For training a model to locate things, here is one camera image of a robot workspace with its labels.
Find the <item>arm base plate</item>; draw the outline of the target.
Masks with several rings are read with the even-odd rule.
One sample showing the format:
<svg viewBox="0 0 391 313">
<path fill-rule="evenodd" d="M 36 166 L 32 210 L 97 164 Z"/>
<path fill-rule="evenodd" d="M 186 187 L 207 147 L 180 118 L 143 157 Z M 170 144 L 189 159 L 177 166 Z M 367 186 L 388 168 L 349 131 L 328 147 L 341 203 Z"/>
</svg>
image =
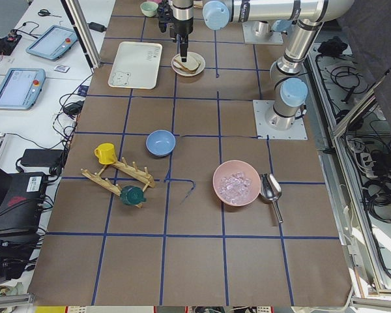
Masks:
<svg viewBox="0 0 391 313">
<path fill-rule="evenodd" d="M 246 44 L 264 44 L 281 46 L 282 34 L 272 30 L 271 24 L 254 21 L 242 24 L 244 42 Z"/>
<path fill-rule="evenodd" d="M 259 139 L 307 140 L 304 119 L 300 111 L 294 117 L 281 117 L 274 111 L 273 100 L 254 100 L 253 112 Z"/>
</svg>

